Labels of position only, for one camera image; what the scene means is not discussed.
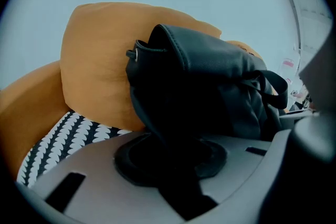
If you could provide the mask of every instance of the orange pillow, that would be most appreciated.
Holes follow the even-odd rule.
[[[219,38],[216,27],[164,7],[96,3],[77,7],[63,36],[60,68],[66,104],[90,120],[138,131],[125,68],[126,50],[148,41],[157,24],[186,27]]]

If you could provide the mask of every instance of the black leather bag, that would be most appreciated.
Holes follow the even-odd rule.
[[[271,141],[281,128],[286,81],[234,45],[157,25],[149,42],[137,40],[127,56],[133,106],[159,136],[207,133]]]

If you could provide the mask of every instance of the bag strap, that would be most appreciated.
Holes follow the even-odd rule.
[[[257,90],[261,94],[263,100],[265,100],[267,103],[274,106],[275,108],[285,109],[287,107],[288,101],[288,84],[286,80],[284,80],[278,74],[269,70],[256,70],[255,73],[264,80],[267,80],[269,84],[272,85],[272,87],[276,90],[278,95],[273,95],[269,93],[271,92],[271,89],[268,89],[267,83],[263,83],[264,90],[253,85],[253,80],[241,80],[240,83]]]

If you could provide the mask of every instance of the chair armrest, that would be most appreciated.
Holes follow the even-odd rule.
[[[32,146],[69,110],[59,61],[32,71],[0,91],[0,150],[13,179]]]

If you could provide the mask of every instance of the black and white patterned fabric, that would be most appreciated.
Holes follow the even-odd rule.
[[[17,181],[31,187],[36,179],[85,145],[129,133],[69,111],[37,142],[21,164]]]

